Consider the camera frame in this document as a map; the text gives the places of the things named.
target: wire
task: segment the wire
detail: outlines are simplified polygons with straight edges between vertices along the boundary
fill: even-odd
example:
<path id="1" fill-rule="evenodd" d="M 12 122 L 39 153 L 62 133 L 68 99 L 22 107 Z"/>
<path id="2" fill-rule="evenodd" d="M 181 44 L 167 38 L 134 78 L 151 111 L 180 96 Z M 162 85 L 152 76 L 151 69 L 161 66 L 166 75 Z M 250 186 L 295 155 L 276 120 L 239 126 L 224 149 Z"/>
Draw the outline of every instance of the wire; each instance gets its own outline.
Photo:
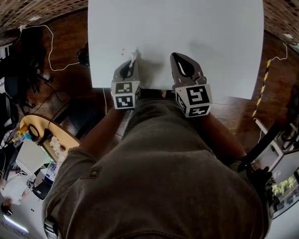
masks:
<path id="1" fill-rule="evenodd" d="M 54 92 L 54 94 L 56 95 L 56 97 L 57 97 L 57 99 L 61 102 L 61 103 L 63 103 L 65 100 L 63 100 L 63 101 L 61 101 L 61 99 L 59 98 L 59 96 L 58 96 L 58 94 L 56 93 L 56 90 L 50 85 L 50 84 L 48 84 L 47 82 L 44 82 L 46 85 L 48 85 L 52 90 L 53 90 L 53 92 Z"/>
<path id="2" fill-rule="evenodd" d="M 11 47 L 11 49 L 12 49 L 13 47 L 15 47 L 15 45 L 17 44 L 17 42 L 19 42 L 19 40 L 20 40 L 20 38 L 21 38 L 21 35 L 22 35 L 22 31 L 20 31 L 19 38 L 18 38 L 18 40 L 14 43 L 14 45 Z"/>
<path id="3" fill-rule="evenodd" d="M 66 105 L 68 105 L 69 104 L 69 102 L 70 102 L 70 100 L 64 105 L 64 106 L 62 106 L 57 112 L 56 112 L 56 114 L 50 119 L 50 121 L 49 121 L 49 124 L 48 124 L 48 129 L 49 129 L 49 126 L 50 126 L 50 123 L 51 123 L 51 121 L 54 119 L 54 117 L 66 106 Z"/>
<path id="4" fill-rule="evenodd" d="M 284 46 L 286 47 L 286 57 L 285 58 L 274 57 L 273 59 L 271 59 L 271 61 L 273 61 L 275 58 L 278 58 L 279 60 L 284 60 L 288 58 L 288 48 L 287 45 L 284 44 Z"/>
<path id="5" fill-rule="evenodd" d="M 47 97 L 47 99 L 46 100 L 44 100 L 43 101 L 43 103 L 39 106 L 39 108 L 38 109 L 36 109 L 34 112 L 32 112 L 31 114 L 34 114 L 34 113 L 36 113 L 40 108 L 41 108 L 41 106 L 53 95 L 53 91 L 52 91 L 52 93 L 51 93 L 51 95 L 49 95 L 48 97 Z"/>
<path id="6" fill-rule="evenodd" d="M 10 136 L 11 136 L 11 134 L 14 132 L 14 130 L 12 130 L 11 132 L 10 132 L 10 134 L 9 134 L 9 136 L 8 136 L 8 138 L 6 139 L 6 141 L 5 141 L 5 147 L 8 145 L 8 143 L 9 143 L 9 141 L 12 139 L 9 139 L 10 138 Z"/>
<path id="7" fill-rule="evenodd" d="M 260 139 L 261 139 L 261 133 L 262 133 L 262 130 L 260 130 L 259 140 L 258 140 L 258 142 L 257 142 L 257 143 L 259 143 L 259 142 L 260 142 Z"/>
<path id="8" fill-rule="evenodd" d="M 50 33 L 52 34 L 51 51 L 50 51 L 49 56 L 48 56 L 49 65 L 50 65 L 50 68 L 51 68 L 52 71 L 63 71 L 63 70 L 65 70 L 68 66 L 80 64 L 80 62 L 77 62 L 77 63 L 73 63 L 73 64 L 68 64 L 68 65 L 67 65 L 66 67 L 64 67 L 63 69 L 57 69 L 57 70 L 52 69 L 51 61 L 50 61 L 50 56 L 51 56 L 51 53 L 52 53 L 52 51 L 53 51 L 53 38 L 54 38 L 54 34 L 52 33 L 51 29 L 50 29 L 47 25 L 30 26 L 30 27 L 26 27 L 26 28 L 24 28 L 24 29 L 28 29 L 28 28 L 32 28 L 32 27 L 40 27 L 40 26 L 45 26 L 45 27 L 47 27 L 47 29 L 49 29 Z"/>
<path id="9" fill-rule="evenodd" d="M 104 101 L 105 101 L 105 115 L 108 113 L 107 111 L 107 104 L 106 104 L 106 97 L 105 97 L 105 92 L 104 92 L 104 88 L 103 89 L 103 95 L 104 95 Z"/>

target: bottle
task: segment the bottle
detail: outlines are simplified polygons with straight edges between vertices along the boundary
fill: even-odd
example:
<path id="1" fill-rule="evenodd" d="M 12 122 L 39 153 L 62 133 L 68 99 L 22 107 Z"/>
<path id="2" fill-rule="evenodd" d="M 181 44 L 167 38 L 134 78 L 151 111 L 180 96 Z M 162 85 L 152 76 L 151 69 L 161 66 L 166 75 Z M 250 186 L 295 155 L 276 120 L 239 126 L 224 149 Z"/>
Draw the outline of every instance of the bottle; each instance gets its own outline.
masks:
<path id="1" fill-rule="evenodd" d="M 28 130 L 27 125 L 23 125 L 17 132 L 14 133 L 12 142 L 15 148 L 17 148 L 25 139 L 25 133 Z"/>

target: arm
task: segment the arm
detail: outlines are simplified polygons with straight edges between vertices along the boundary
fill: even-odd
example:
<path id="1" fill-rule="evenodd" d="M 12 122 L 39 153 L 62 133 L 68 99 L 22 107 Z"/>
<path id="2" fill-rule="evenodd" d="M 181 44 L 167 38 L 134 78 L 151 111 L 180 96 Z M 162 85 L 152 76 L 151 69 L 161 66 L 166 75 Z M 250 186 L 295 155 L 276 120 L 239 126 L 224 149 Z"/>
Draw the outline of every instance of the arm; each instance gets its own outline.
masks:
<path id="1" fill-rule="evenodd" d="M 25 191 L 22 193 L 21 199 L 24 200 L 30 194 L 30 192 L 30 190 L 25 189 Z"/>
<path id="2" fill-rule="evenodd" d="M 125 112 L 112 108 L 105 117 L 84 137 L 80 147 L 91 156 L 100 159 L 106 153 L 116 131 L 118 130 Z"/>
<path id="3" fill-rule="evenodd" d="M 198 117 L 196 124 L 218 159 L 236 159 L 246 155 L 237 137 L 212 114 Z"/>
<path id="4" fill-rule="evenodd" d="M 11 170 L 8 175 L 8 180 L 11 178 L 11 176 L 14 176 L 14 175 L 16 175 L 16 170 Z M 6 185 L 6 181 L 3 178 L 4 178 L 4 173 L 2 174 L 2 176 L 0 178 L 0 188 L 1 189 L 3 189 Z"/>

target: desk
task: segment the desk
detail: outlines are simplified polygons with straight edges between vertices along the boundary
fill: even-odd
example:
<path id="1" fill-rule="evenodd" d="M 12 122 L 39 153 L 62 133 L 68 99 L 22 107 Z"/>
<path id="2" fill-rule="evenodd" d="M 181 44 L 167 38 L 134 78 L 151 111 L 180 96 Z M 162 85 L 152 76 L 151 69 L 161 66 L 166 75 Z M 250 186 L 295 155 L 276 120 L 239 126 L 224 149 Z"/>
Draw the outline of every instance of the desk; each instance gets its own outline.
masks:
<path id="1" fill-rule="evenodd" d="M 264 134 L 268 133 L 268 130 L 259 119 L 256 119 L 255 122 Z M 273 140 L 256 159 L 261 163 L 260 168 L 263 169 L 269 166 L 269 171 L 273 173 L 277 183 L 287 180 L 299 167 L 299 149 L 283 151 L 281 146 L 281 142 L 277 139 Z"/>
<path id="2" fill-rule="evenodd" d="M 20 127 L 22 127 L 24 124 L 32 124 L 39 131 L 40 137 L 43 137 L 44 129 L 48 128 L 49 122 L 50 119 L 41 115 L 27 115 L 21 120 Z M 58 138 L 60 144 L 65 147 L 66 151 L 68 151 L 70 148 L 77 147 L 80 144 L 80 141 L 75 138 L 75 136 L 69 133 L 66 129 L 62 128 L 61 125 L 53 121 L 51 121 L 49 125 L 49 130 L 56 138 Z"/>
<path id="3" fill-rule="evenodd" d="M 171 90 L 170 55 L 196 60 L 213 97 L 251 99 L 261 60 L 263 0 L 89 0 L 92 86 L 140 53 L 141 87 Z"/>

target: wooden floor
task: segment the wooden floor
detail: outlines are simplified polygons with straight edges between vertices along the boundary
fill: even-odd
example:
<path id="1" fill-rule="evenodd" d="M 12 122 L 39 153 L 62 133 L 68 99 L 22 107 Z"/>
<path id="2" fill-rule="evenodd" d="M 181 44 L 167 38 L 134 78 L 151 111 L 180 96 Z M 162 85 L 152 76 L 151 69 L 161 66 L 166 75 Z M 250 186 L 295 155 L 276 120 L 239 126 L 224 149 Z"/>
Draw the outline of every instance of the wooden floor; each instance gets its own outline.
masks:
<path id="1" fill-rule="evenodd" d="M 53 69 L 62 69 L 69 63 L 77 62 L 76 53 L 88 42 L 87 22 L 87 11 L 82 11 L 48 24 L 54 33 L 51 54 Z M 42 42 L 48 54 L 51 49 L 51 33 L 46 28 L 43 31 Z M 284 58 L 286 56 L 285 47 L 280 40 L 265 34 L 262 60 L 252 99 L 227 97 L 214 100 L 212 113 L 238 136 L 246 151 L 249 151 L 259 139 L 260 130 L 251 116 L 263 84 L 267 60 L 276 56 Z M 45 58 L 44 76 L 45 78 L 53 77 L 54 82 L 51 85 L 57 90 L 63 102 L 52 95 L 36 112 L 37 114 L 51 118 L 71 97 L 78 95 L 88 96 L 101 109 L 104 108 L 103 91 L 102 89 L 92 89 L 88 67 L 73 65 L 64 71 L 53 72 L 47 57 Z M 286 116 L 286 104 L 289 101 L 293 84 L 299 85 L 299 56 L 289 48 L 288 59 L 281 61 L 276 59 L 271 63 L 266 89 L 256 114 L 256 117 L 265 126 L 270 127 L 275 120 Z M 40 93 L 38 94 L 29 90 L 29 102 L 37 105 L 30 112 L 34 112 L 51 93 L 52 89 L 44 83 L 40 83 Z M 113 103 L 109 89 L 106 89 L 106 96 L 108 108 L 110 108 Z M 73 130 L 69 124 L 66 126 L 70 131 Z"/>

